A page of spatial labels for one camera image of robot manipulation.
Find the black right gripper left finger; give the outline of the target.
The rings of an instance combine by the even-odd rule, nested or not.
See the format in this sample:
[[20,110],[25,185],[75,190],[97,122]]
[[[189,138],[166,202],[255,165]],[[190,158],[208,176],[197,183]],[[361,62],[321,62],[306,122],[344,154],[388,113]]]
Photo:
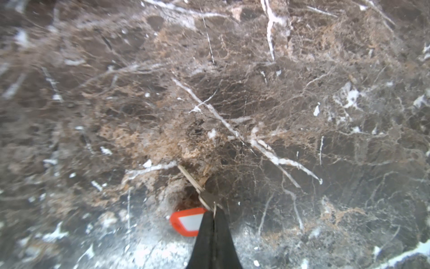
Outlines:
[[215,222],[213,213],[204,213],[199,233],[186,269],[213,269]]

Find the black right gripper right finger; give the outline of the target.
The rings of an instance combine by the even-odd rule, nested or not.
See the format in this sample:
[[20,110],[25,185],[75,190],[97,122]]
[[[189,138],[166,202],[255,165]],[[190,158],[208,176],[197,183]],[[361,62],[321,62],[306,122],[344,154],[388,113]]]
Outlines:
[[213,268],[242,269],[236,253],[226,214],[220,207],[216,208],[213,229]]

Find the small red key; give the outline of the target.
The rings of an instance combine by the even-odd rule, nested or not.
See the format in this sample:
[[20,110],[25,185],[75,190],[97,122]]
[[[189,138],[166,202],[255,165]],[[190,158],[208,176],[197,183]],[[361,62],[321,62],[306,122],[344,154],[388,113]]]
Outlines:
[[223,207],[221,206],[218,197],[209,193],[200,186],[183,166],[178,165],[178,168],[196,190],[199,202],[203,207],[177,211],[170,216],[170,223],[174,230],[180,235],[194,237],[198,235],[204,213],[210,211],[216,214],[217,208],[219,207],[223,209]]

